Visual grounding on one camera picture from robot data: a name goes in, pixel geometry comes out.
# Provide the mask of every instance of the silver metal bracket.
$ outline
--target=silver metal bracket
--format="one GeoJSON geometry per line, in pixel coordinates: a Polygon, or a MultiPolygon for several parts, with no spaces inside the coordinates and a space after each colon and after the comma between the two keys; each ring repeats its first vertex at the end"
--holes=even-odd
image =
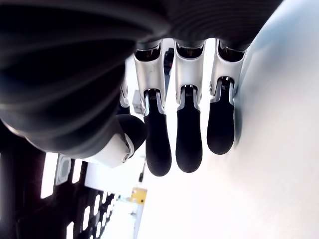
{"type": "Polygon", "coordinates": [[[215,92],[218,93],[216,88],[218,87],[218,80],[221,77],[229,77],[234,81],[233,95],[235,95],[241,68],[245,58],[245,53],[243,54],[243,57],[239,61],[227,61],[220,56],[219,46],[220,46],[220,41],[219,39],[217,39],[215,43],[213,70],[212,70],[212,75],[210,80],[210,94],[214,96],[215,92]]]}
{"type": "Polygon", "coordinates": [[[222,91],[229,91],[228,101],[230,104],[234,105],[234,101],[233,101],[234,84],[229,77],[227,77],[226,80],[229,81],[229,85],[223,85],[221,78],[219,78],[219,80],[217,81],[217,87],[216,87],[215,93],[213,95],[213,98],[210,100],[211,103],[216,103],[220,101],[222,91]]]}
{"type": "Polygon", "coordinates": [[[149,96],[149,91],[145,92],[145,112],[144,112],[144,116],[148,116],[149,113],[150,113],[150,100],[156,100],[159,113],[161,113],[162,115],[165,115],[165,110],[164,110],[164,108],[162,106],[162,103],[161,103],[160,92],[158,90],[156,90],[156,96],[149,96]]]}
{"type": "Polygon", "coordinates": [[[124,81],[121,84],[121,92],[120,92],[120,104],[123,108],[127,108],[130,106],[130,102],[127,99],[129,90],[128,90],[128,85],[126,82],[126,78],[124,78],[124,81]]]}
{"type": "MultiPolygon", "coordinates": [[[[177,111],[183,109],[185,107],[185,87],[181,88],[181,97],[180,97],[180,105],[177,108],[177,111]]],[[[198,105],[198,96],[197,96],[197,89],[193,85],[190,85],[190,87],[193,88],[193,102],[194,102],[194,108],[200,111],[200,107],[198,105]]]]}
{"type": "Polygon", "coordinates": [[[159,43],[157,50],[160,50],[159,56],[150,61],[142,61],[134,54],[136,74],[138,78],[138,85],[140,91],[140,97],[142,107],[146,108],[146,102],[144,93],[149,89],[157,89],[161,95],[161,105],[165,106],[165,81],[164,81],[164,65],[162,58],[161,42],[159,43]]]}
{"type": "Polygon", "coordinates": [[[178,53],[178,45],[174,43],[175,51],[175,89],[176,101],[181,104],[181,88],[185,85],[193,85],[197,87],[197,102],[201,100],[203,64],[205,44],[202,45],[202,53],[195,58],[185,58],[178,53]]]}

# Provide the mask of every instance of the yellow object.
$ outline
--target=yellow object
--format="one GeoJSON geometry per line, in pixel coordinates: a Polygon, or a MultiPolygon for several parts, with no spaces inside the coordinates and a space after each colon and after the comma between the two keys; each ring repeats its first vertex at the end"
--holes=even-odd
{"type": "Polygon", "coordinates": [[[144,205],[147,192],[144,188],[133,188],[131,202],[144,205]]]}

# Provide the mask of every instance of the black rubber fingertip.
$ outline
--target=black rubber fingertip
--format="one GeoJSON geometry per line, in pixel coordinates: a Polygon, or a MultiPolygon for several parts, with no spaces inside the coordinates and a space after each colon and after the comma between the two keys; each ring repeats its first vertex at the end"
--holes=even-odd
{"type": "Polygon", "coordinates": [[[202,161],[203,148],[200,134],[200,111],[185,102],[183,109],[177,111],[176,161],[185,173],[196,171],[202,161]]]}
{"type": "Polygon", "coordinates": [[[210,151],[222,155],[234,142],[234,106],[228,101],[210,103],[207,145],[210,151]]]}
{"type": "Polygon", "coordinates": [[[148,136],[146,138],[146,161],[150,172],[158,177],[166,175],[171,167],[171,151],[168,140],[166,115],[158,112],[144,117],[148,136]]]}

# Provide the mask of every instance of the white background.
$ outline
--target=white background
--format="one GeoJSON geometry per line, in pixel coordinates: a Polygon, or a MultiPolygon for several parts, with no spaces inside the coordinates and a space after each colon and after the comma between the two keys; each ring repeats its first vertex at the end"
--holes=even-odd
{"type": "Polygon", "coordinates": [[[223,156],[206,144],[213,42],[200,104],[202,165],[186,174],[174,158],[172,74],[165,110],[173,165],[149,177],[139,239],[319,238],[319,1],[286,0],[249,48],[236,143],[223,156]]]}

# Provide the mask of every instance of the screw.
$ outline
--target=screw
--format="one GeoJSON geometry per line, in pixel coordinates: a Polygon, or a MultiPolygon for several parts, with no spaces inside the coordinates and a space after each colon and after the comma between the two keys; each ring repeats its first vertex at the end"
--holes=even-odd
{"type": "Polygon", "coordinates": [[[128,155],[125,156],[125,158],[123,159],[123,163],[125,163],[128,160],[128,155]]]}

